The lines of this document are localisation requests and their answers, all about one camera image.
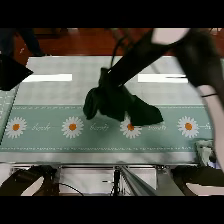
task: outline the brown floor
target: brown floor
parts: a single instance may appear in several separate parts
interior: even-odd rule
[[[150,28],[133,28],[132,34],[137,41]],[[218,35],[212,35],[216,46],[224,57],[224,29]],[[112,55],[115,46],[110,30],[103,28],[79,28],[78,31],[68,32],[62,29],[58,36],[38,35],[40,46],[44,52],[57,55]],[[16,50],[15,59],[21,64],[26,64],[31,53],[20,36],[15,37]],[[122,55],[122,50],[118,50],[117,55]]]

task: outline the person's leg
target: person's leg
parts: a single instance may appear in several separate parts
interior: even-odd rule
[[[1,54],[14,56],[15,28],[0,28],[0,52]]]
[[[16,28],[18,33],[22,36],[24,42],[26,43],[29,51],[33,56],[41,57],[45,53],[41,50],[39,42],[33,32],[32,28]]]

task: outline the table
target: table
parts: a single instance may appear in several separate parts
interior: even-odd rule
[[[126,83],[132,94],[157,106],[164,122],[143,127],[130,139],[122,125],[106,116],[87,121],[82,106],[97,86],[100,68],[109,56],[31,57],[34,71],[15,96],[0,147],[0,162],[63,164],[183,164],[197,162],[198,139],[212,138],[212,125],[198,93],[188,83]],[[184,74],[175,58],[164,56],[154,65],[160,73]],[[141,74],[153,74],[151,66]],[[34,79],[63,79],[39,81]],[[178,130],[192,130],[190,135]]]

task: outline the yellow flower center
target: yellow flower center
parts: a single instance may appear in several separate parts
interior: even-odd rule
[[[192,129],[192,124],[186,123],[185,128],[190,131]]]
[[[132,126],[132,124],[129,124],[127,127],[128,127],[128,130],[129,131],[134,131],[134,129],[135,129],[135,127]]]
[[[20,128],[20,125],[19,125],[19,124],[14,124],[14,125],[12,126],[13,131],[18,131],[19,128]]]
[[[74,130],[76,129],[76,124],[70,124],[70,125],[69,125],[69,129],[70,129],[71,131],[74,131]]]

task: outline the white flower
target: white flower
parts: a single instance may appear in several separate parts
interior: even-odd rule
[[[69,117],[66,119],[65,122],[63,122],[62,125],[62,131],[64,132],[63,135],[66,136],[66,138],[75,138],[76,136],[79,136],[83,130],[83,122],[78,117]]]
[[[26,130],[26,126],[25,119],[22,117],[15,117],[7,124],[5,129],[6,135],[8,135],[8,138],[17,138],[23,134],[23,131]]]
[[[141,134],[140,130],[142,130],[141,127],[132,126],[130,119],[128,117],[126,117],[125,120],[121,122],[120,127],[121,127],[120,131],[123,131],[123,135],[125,135],[126,138],[130,139],[139,136]]]
[[[182,117],[179,119],[177,127],[179,131],[182,131],[182,135],[185,135],[185,137],[193,138],[199,133],[199,127],[194,118]]]

